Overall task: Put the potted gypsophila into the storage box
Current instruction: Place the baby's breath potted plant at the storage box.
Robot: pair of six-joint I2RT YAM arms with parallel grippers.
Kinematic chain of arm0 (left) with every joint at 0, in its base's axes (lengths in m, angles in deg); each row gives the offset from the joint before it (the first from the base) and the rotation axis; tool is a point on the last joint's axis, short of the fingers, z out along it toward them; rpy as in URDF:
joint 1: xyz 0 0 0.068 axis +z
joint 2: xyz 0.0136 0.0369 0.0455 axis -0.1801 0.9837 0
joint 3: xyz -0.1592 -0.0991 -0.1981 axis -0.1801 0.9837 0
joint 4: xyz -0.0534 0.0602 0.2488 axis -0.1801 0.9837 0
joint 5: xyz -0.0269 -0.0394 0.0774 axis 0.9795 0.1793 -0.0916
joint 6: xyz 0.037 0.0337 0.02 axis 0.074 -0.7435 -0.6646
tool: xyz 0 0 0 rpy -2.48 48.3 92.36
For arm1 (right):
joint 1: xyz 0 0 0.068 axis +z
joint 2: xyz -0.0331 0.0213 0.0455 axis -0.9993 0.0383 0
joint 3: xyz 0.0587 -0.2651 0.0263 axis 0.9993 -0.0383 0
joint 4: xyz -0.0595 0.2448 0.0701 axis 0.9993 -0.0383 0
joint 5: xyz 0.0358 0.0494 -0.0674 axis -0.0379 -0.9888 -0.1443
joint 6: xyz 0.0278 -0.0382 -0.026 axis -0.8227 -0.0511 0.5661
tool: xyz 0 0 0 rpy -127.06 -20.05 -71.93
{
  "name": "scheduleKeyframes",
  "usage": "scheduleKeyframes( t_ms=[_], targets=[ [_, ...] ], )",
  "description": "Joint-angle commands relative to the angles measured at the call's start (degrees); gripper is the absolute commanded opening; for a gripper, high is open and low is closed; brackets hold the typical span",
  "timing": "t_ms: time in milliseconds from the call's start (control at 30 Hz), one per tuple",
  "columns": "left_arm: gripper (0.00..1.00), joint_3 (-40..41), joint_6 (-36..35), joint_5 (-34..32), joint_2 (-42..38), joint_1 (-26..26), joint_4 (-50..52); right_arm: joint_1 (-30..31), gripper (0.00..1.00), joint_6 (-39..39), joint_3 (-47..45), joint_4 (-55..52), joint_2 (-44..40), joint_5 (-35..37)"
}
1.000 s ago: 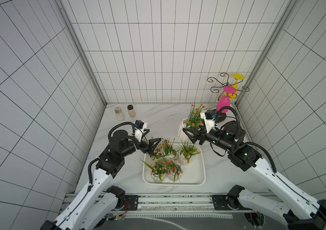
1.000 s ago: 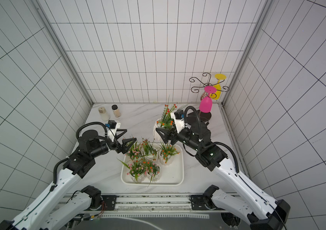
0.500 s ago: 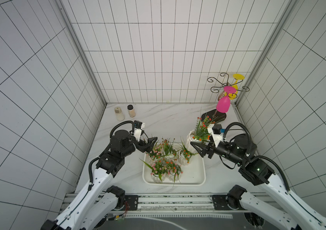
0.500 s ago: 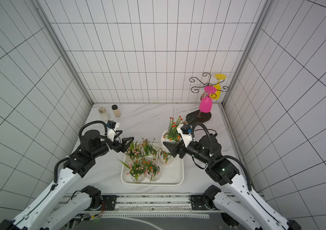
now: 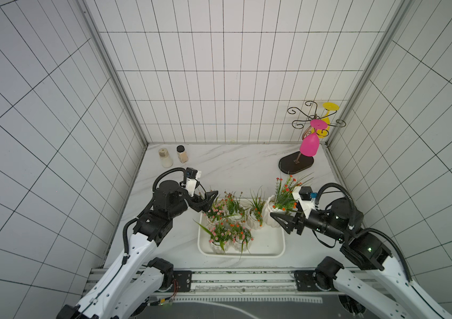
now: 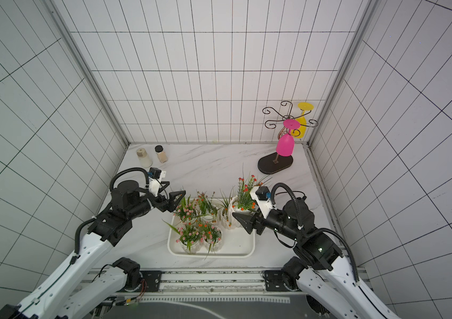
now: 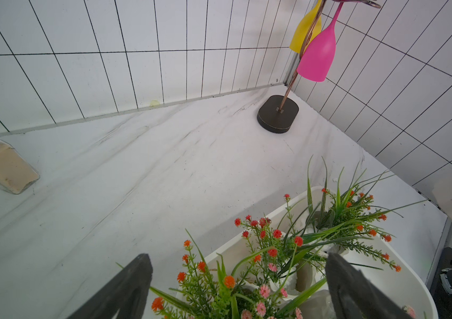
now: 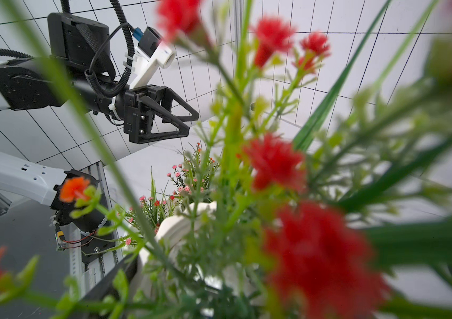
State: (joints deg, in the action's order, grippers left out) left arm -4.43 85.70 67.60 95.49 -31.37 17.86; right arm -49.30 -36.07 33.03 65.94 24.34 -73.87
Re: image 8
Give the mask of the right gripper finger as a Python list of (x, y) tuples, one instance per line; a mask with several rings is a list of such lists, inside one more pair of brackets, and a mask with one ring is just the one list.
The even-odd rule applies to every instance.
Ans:
[(97, 311), (98, 303), (108, 295), (116, 299), (120, 293), (114, 287), (116, 275), (123, 272), (126, 277), (127, 292), (131, 295), (138, 285), (135, 283), (138, 276), (138, 257), (116, 258), (113, 255), (100, 255), (89, 264), (82, 262), (81, 258), (70, 259), (70, 274), (76, 277), (78, 283), (79, 307), (78, 314), (71, 318), (100, 318), (98, 314), (86, 314), (87, 311)]

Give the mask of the pink flower white pot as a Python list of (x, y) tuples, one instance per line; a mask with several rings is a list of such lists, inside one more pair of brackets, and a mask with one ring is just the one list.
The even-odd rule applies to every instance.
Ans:
[(219, 171), (219, 161), (205, 151), (203, 144), (197, 142), (190, 152), (183, 153), (183, 162), (174, 165), (167, 177), (175, 186), (169, 195), (173, 201), (193, 203), (192, 195), (200, 194), (201, 202), (212, 202), (212, 180)]

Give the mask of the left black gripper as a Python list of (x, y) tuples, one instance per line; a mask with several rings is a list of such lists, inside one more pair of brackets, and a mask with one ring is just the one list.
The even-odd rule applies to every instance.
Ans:
[(166, 86), (147, 85), (126, 90), (123, 96), (123, 132), (134, 144), (188, 137), (199, 112)]

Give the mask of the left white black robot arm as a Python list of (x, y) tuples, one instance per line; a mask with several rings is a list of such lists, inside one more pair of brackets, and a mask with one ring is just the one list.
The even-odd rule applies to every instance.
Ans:
[[(47, 17), (50, 13), (62, 12), (60, 1), (13, 1), (23, 12), (23, 17), (45, 49), (50, 52), (50, 41)], [(127, 20), (135, 27), (144, 29), (155, 27), (156, 7), (159, 1), (119, 1), (126, 14)], [(118, 18), (109, 1), (69, 1), (70, 10), (78, 16), (106, 24), (111, 31), (118, 25)], [(116, 35), (111, 42), (111, 59), (119, 80), (123, 71), (120, 66), (124, 61), (126, 44), (123, 36)], [(18, 23), (0, 8), (0, 49), (10, 49), (32, 56), (37, 54), (28, 48), (26, 40), (21, 36)], [(153, 77), (156, 85), (166, 85), (184, 96), (190, 102), (197, 102), (197, 94), (192, 93), (195, 84), (190, 77), (190, 88), (185, 89), (183, 80), (183, 58), (187, 53), (178, 53), (176, 61), (168, 69), (159, 70)], [(136, 152), (145, 155), (142, 159), (150, 160), (150, 156), (162, 155), (162, 159), (148, 164), (154, 170), (154, 177), (161, 176), (165, 181), (170, 166), (179, 163), (183, 151), (188, 146), (182, 139), (156, 142), (155, 144), (138, 145), (128, 141), (122, 129), (112, 125), (103, 115), (86, 114), (94, 127), (99, 131), (103, 142), (112, 153), (114, 159), (119, 160)], [(100, 160), (94, 151), (90, 138), (82, 127), (72, 118), (69, 107), (49, 106), (43, 109), (13, 111), (0, 110), (0, 151), (28, 160), (34, 163), (48, 164), (62, 169), (82, 169)]]

